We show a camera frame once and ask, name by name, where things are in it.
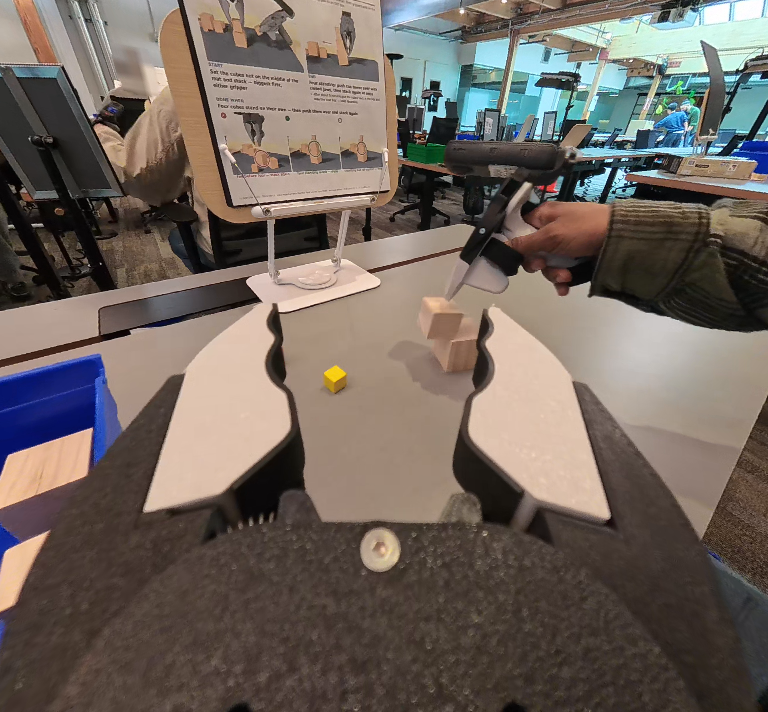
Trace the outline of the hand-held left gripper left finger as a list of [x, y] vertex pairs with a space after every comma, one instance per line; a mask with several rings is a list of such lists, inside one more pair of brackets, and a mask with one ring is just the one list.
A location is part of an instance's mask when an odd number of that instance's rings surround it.
[[304, 448], [285, 384], [276, 305], [257, 304], [189, 363], [143, 510], [212, 508], [267, 520], [304, 488]]

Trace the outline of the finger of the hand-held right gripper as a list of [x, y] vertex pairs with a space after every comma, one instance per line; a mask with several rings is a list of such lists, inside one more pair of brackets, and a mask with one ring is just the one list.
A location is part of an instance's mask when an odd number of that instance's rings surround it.
[[509, 241], [514, 237], [514, 223], [522, 222], [521, 208], [530, 198], [528, 181], [509, 178], [491, 198], [458, 256], [446, 288], [451, 301], [463, 287], [473, 287], [490, 294], [503, 293], [509, 279], [518, 274], [524, 257]]

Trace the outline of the black board stand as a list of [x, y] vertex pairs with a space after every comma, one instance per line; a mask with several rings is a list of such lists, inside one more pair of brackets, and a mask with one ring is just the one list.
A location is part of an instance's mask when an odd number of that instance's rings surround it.
[[8, 168], [2, 170], [2, 208], [20, 239], [23, 255], [32, 259], [32, 265], [23, 265], [22, 270], [31, 272], [34, 283], [44, 285], [57, 300], [71, 297], [74, 283], [84, 279], [91, 280], [100, 291], [116, 289], [94, 234], [98, 224], [90, 202], [75, 199], [64, 181], [57, 163], [57, 141], [47, 133], [33, 134], [29, 141], [54, 191], [53, 199], [33, 200], [32, 206], [37, 209], [43, 229], [53, 238], [64, 264], [57, 266], [44, 246], [24, 210], [20, 174]]

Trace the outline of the black office chair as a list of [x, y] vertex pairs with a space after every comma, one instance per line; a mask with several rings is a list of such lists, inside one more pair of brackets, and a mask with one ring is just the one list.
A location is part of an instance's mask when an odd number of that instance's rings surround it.
[[427, 231], [431, 228], [432, 217], [439, 216], [444, 220], [444, 225], [450, 224], [451, 218], [444, 211], [439, 211], [435, 208], [435, 190], [436, 182], [446, 176], [453, 176], [453, 174], [447, 170], [447, 168], [441, 164], [427, 165], [418, 162], [412, 162], [405, 159], [399, 159], [398, 165], [400, 171], [404, 169], [410, 169], [412, 173], [412, 181], [408, 186], [406, 195], [411, 192], [418, 197], [417, 202], [407, 203], [402, 208], [394, 211], [389, 216], [389, 221], [394, 223], [396, 217], [399, 215], [405, 215], [409, 211], [418, 210], [419, 223], [417, 229], [419, 231]]

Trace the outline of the wooden block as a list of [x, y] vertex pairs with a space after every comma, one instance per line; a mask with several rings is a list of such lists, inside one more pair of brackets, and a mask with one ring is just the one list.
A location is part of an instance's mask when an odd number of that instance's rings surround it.
[[1, 508], [32, 499], [86, 477], [93, 429], [9, 454], [1, 474]]
[[11, 611], [17, 604], [24, 583], [31, 572], [43, 544], [50, 532], [35, 535], [9, 548], [1, 565], [1, 614]]

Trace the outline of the ceiling projector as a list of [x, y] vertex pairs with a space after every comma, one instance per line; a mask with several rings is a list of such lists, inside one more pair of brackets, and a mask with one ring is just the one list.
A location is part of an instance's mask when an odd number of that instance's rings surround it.
[[696, 24], [700, 12], [698, 4], [685, 4], [669, 1], [662, 4], [648, 19], [649, 26], [658, 30], [676, 30], [692, 27]]

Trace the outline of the medium wooden cube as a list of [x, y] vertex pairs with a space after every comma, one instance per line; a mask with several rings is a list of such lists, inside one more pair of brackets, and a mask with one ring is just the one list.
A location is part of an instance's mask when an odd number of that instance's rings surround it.
[[459, 332], [465, 314], [452, 301], [425, 296], [418, 312], [418, 327], [425, 339], [450, 341]]

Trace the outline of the large wooden cube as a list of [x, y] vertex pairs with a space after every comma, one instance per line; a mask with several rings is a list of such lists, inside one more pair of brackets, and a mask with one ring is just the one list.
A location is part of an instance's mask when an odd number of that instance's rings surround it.
[[450, 338], [435, 339], [432, 350], [442, 369], [447, 373], [472, 371], [478, 356], [478, 323], [465, 316]]

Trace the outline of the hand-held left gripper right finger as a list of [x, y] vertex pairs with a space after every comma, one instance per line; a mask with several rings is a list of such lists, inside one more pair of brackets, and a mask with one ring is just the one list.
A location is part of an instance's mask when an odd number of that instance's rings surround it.
[[483, 312], [452, 467], [479, 521], [528, 531], [547, 511], [603, 528], [606, 490], [573, 378], [498, 306]]

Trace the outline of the dark framed board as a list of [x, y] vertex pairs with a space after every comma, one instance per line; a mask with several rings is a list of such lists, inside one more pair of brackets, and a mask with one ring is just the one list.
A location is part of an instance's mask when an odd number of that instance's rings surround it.
[[35, 136], [53, 138], [53, 158], [72, 198], [124, 195], [63, 66], [1, 65], [1, 77], [2, 154], [33, 200], [58, 198]]
[[712, 142], [720, 130], [723, 118], [726, 83], [717, 49], [703, 40], [700, 42], [700, 46], [709, 74], [709, 86], [702, 105], [697, 139], [699, 142]]

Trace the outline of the cardboard box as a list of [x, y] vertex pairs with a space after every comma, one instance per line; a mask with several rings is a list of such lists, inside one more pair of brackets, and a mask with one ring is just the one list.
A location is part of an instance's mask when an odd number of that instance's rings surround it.
[[758, 162], [748, 158], [727, 156], [691, 156], [666, 155], [659, 170], [675, 176], [728, 179], [737, 181], [751, 180], [758, 168]]

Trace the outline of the person's right forearm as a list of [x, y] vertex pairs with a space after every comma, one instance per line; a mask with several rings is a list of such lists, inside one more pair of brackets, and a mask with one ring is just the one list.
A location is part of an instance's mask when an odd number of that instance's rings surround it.
[[589, 295], [699, 327], [766, 331], [766, 203], [613, 204]]

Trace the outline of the white sheet stand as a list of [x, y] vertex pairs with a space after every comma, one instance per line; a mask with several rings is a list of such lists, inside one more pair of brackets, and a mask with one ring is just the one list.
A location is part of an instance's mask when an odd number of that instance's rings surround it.
[[[344, 247], [353, 210], [370, 210], [382, 193], [389, 177], [389, 150], [382, 150], [379, 187], [375, 191], [352, 195], [330, 195], [319, 191], [304, 192], [296, 199], [276, 196], [256, 199], [251, 214], [266, 223], [267, 272], [255, 275], [246, 285], [265, 304], [275, 304], [286, 314], [335, 301], [378, 288], [380, 279], [363, 267], [345, 259]], [[308, 265], [285, 267], [276, 262], [276, 223], [284, 218], [319, 215], [340, 211], [340, 229], [330, 258]]]

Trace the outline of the person's right hand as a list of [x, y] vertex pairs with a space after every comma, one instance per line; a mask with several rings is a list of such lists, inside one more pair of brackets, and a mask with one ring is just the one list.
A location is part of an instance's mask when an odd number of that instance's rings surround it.
[[561, 297], [572, 282], [567, 268], [551, 267], [547, 257], [592, 258], [600, 253], [608, 234], [611, 207], [589, 202], [546, 201], [524, 217], [534, 232], [508, 242], [523, 256], [528, 273], [540, 272]]

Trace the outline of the wooden office desk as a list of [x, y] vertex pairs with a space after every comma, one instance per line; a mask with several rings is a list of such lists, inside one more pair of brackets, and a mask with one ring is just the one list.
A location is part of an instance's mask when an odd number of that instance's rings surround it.
[[[417, 231], [427, 231], [432, 227], [433, 219], [449, 226], [452, 221], [465, 215], [464, 201], [468, 196], [468, 179], [457, 176], [438, 163], [423, 163], [408, 159], [399, 159], [399, 187], [403, 195], [401, 207], [390, 216], [393, 224], [408, 213], [418, 215]], [[457, 211], [444, 211], [436, 205], [437, 200], [454, 200], [458, 203]]]
[[767, 202], [766, 181], [678, 176], [658, 170], [630, 172], [625, 179], [635, 184], [694, 192], [717, 198]]

